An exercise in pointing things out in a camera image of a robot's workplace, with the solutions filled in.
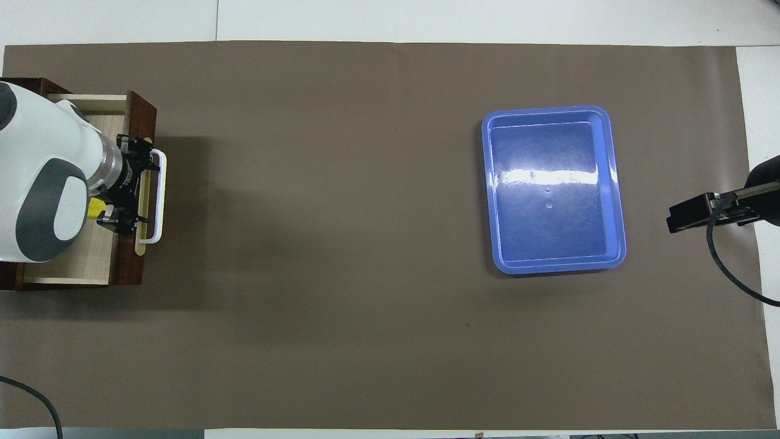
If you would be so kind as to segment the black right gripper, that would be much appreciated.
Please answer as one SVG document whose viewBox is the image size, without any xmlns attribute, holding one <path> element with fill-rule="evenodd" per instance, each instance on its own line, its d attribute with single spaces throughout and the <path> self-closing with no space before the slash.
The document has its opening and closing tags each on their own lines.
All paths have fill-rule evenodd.
<svg viewBox="0 0 780 439">
<path fill-rule="evenodd" d="M 773 181 L 724 193 L 708 192 L 669 208 L 667 227 L 674 234 L 705 227 L 714 218 L 716 227 L 735 223 L 744 227 L 766 222 L 779 223 L 779 183 Z"/>
</svg>

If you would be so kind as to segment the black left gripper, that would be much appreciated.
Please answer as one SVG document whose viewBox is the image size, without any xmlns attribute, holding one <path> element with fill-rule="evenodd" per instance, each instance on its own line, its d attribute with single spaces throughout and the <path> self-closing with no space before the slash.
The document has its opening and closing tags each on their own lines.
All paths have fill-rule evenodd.
<svg viewBox="0 0 780 439">
<path fill-rule="evenodd" d="M 97 216 L 97 224 L 121 235 L 134 235 L 142 217 L 132 209 L 138 208 L 138 187 L 144 171 L 159 171 L 152 150 L 153 144 L 144 137 L 117 134 L 117 147 L 122 155 L 119 177 L 112 185 L 99 190 L 99 198 L 106 203 L 105 210 Z"/>
</svg>

